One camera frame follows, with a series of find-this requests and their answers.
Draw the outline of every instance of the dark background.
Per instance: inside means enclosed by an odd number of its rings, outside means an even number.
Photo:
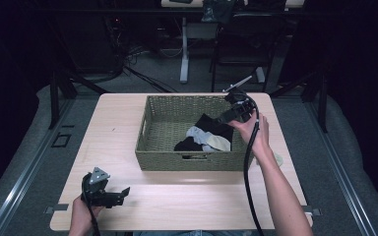
[[[137,2],[132,1],[127,7]],[[158,6],[158,1],[144,2],[145,7]],[[367,1],[308,0],[306,11],[355,13],[356,9],[362,10],[353,21],[300,21],[280,82],[297,80],[315,70],[327,55],[333,59],[335,63],[330,64],[327,72],[329,95],[340,105],[352,126],[362,151],[364,169],[378,190],[378,1],[369,8],[361,7],[365,4]],[[89,26],[80,21],[75,24],[66,17],[50,19],[55,26],[51,28],[42,19],[27,15],[14,0],[0,1],[0,176],[31,124],[38,106],[36,92],[49,84],[56,65],[72,71],[79,68],[100,73],[118,70],[120,65],[103,34],[103,21]],[[163,20],[146,22],[133,21],[134,39],[156,50],[153,32]],[[143,24],[147,30],[141,30]],[[92,37],[93,32],[98,32],[99,37]],[[101,52],[100,60],[88,56],[93,53],[84,51],[81,45],[72,43],[77,36],[85,47],[92,45],[86,48]]]

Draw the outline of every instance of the gray carpet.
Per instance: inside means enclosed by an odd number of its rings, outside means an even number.
[[[179,57],[164,58],[152,53],[144,53],[135,58],[135,65],[130,65],[144,75],[162,80],[179,92],[205,92],[210,90],[211,75],[208,73],[211,51],[193,48],[190,54],[189,82],[179,83]],[[283,61],[279,56],[269,83],[269,91],[277,89],[278,70]],[[225,81],[222,88],[228,86],[229,80],[237,81],[244,78],[239,71],[224,70],[220,78]],[[102,88],[112,92],[154,92],[147,83],[133,75],[122,74],[120,77],[99,83]],[[257,85],[248,86],[254,89]],[[71,109],[61,121],[56,132],[71,135],[66,147],[51,147],[43,155],[43,162],[18,205],[3,235],[66,235],[56,233],[49,228],[51,214],[44,213],[46,207],[57,204],[83,135],[87,129],[95,105],[97,95],[81,85],[76,85],[79,96],[74,100]],[[315,235],[361,235],[360,230],[347,204],[344,192],[338,184],[329,162],[329,155],[324,146],[318,127],[312,124],[313,115],[306,108],[308,104],[298,97],[300,88],[293,90],[284,98],[273,100],[286,139],[299,181],[307,201],[313,207],[320,208],[322,216],[314,217],[313,231]],[[4,204],[12,187],[23,172],[25,166],[36,155],[36,150],[45,140],[46,128],[49,125],[49,89],[44,88],[38,93],[40,107],[13,161],[0,181],[0,208]],[[342,116],[341,109],[329,99],[328,106],[329,137],[339,154],[351,182],[360,195],[363,205],[378,232],[378,195],[361,167],[361,154],[358,144],[347,120]],[[103,235],[114,233],[103,232]],[[275,235],[267,231],[266,235]]]

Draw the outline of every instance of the woven basket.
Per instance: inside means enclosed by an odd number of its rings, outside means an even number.
[[[246,144],[234,131],[231,151],[174,151],[186,131],[203,113],[219,117],[230,107],[223,96],[149,95],[146,100],[136,156],[148,171],[242,171]]]

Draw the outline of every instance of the office chair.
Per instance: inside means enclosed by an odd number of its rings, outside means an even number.
[[[262,88],[265,91],[276,46],[285,27],[283,18],[254,14],[237,14],[229,23],[219,24],[210,65],[210,72],[213,73],[211,91],[215,91],[217,65],[252,67],[252,75],[255,75],[257,68],[266,67]]]

